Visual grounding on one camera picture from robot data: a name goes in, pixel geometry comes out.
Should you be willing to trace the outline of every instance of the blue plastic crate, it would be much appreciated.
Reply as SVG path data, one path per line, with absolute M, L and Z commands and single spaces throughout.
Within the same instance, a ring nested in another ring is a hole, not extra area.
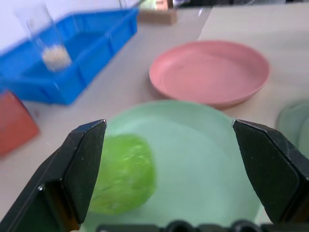
M 137 32 L 138 9 L 71 14 L 56 23 L 72 64 L 50 72 L 33 43 L 26 41 L 0 58 L 0 86 L 20 99 L 71 104 Z M 51 29 L 39 36 L 53 40 Z

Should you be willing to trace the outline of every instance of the light green plate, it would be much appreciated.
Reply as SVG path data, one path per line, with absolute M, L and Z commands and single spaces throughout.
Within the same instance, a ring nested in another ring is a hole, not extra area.
M 278 116 L 277 128 L 309 159 L 309 100 L 287 105 Z
M 155 224 L 176 219 L 193 225 L 254 221 L 260 207 L 241 159 L 233 119 L 210 107 L 157 101 L 130 109 L 108 122 L 110 134 L 137 134 L 149 143 L 157 189 L 142 207 L 119 216 L 89 212 L 83 225 Z

